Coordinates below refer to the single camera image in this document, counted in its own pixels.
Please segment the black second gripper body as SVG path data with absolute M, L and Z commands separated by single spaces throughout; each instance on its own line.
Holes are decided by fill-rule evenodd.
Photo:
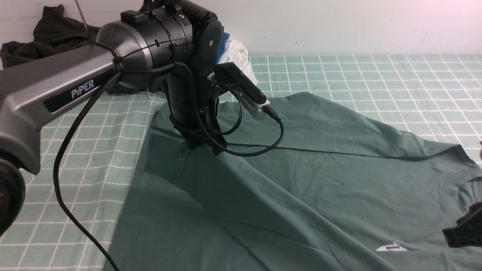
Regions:
M 477 202 L 456 220 L 456 226 L 442 230 L 448 247 L 482 247 L 482 203 Z

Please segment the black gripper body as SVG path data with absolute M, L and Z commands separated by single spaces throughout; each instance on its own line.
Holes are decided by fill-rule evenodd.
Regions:
M 194 67 L 175 67 L 168 73 L 167 90 L 170 119 L 184 140 L 213 140 L 223 136 L 217 121 L 219 91 Z

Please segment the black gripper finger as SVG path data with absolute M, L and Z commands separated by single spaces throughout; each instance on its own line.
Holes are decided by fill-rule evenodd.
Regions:
M 182 136 L 190 149 L 196 149 L 205 142 L 203 132 L 182 132 Z
M 224 136 L 218 132 L 207 132 L 209 135 L 206 137 L 205 144 L 210 147 L 212 154 L 218 156 L 223 153 L 227 148 L 227 142 Z

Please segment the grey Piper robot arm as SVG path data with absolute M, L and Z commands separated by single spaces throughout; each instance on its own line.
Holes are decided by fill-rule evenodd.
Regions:
M 188 0 L 161 0 L 103 26 L 89 45 L 1 71 L 1 234 L 17 219 L 26 195 L 20 169 L 41 170 L 40 133 L 47 123 L 89 99 L 56 157 L 54 187 L 63 154 L 84 117 L 112 84 L 136 88 L 167 76 L 170 121 L 190 148 L 208 145 L 214 155 L 255 157 L 275 149 L 288 125 L 233 63 L 216 64 L 222 39 L 217 16 Z M 279 139 L 256 153 L 227 149 L 217 123 L 218 89 L 237 96 L 253 117 L 267 115 Z

